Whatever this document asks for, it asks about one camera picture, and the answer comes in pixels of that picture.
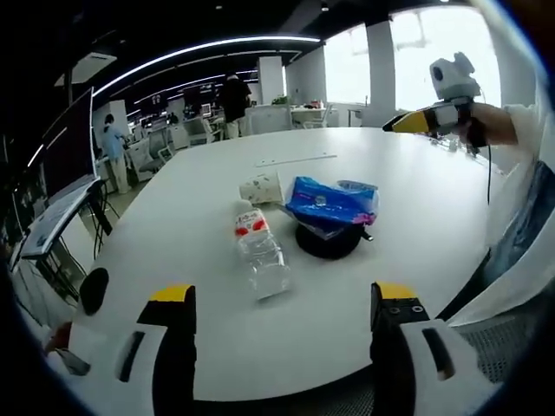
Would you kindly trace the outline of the person's right hand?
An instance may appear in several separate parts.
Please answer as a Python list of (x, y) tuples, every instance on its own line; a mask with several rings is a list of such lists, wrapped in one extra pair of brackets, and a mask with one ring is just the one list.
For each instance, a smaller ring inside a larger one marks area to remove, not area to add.
[(488, 145), (486, 138), (486, 124), (484, 106), (473, 102), (461, 104), (457, 107), (457, 133), (461, 140), (473, 149), (481, 149)]

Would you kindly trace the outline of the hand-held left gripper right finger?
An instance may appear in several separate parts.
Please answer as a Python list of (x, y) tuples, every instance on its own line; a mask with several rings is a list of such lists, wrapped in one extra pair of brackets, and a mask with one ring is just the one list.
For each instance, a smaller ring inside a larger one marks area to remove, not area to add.
[(498, 389), (476, 350), (400, 283), (370, 287), (374, 415), (473, 415)]

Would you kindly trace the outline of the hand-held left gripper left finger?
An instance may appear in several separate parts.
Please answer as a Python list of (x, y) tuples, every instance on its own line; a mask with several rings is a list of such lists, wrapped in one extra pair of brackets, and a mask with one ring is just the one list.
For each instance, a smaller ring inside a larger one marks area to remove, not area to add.
[(190, 284), (151, 295), (137, 320), (112, 334), (75, 321), (69, 350), (88, 366), (73, 393), (94, 415), (193, 411), (196, 293)]

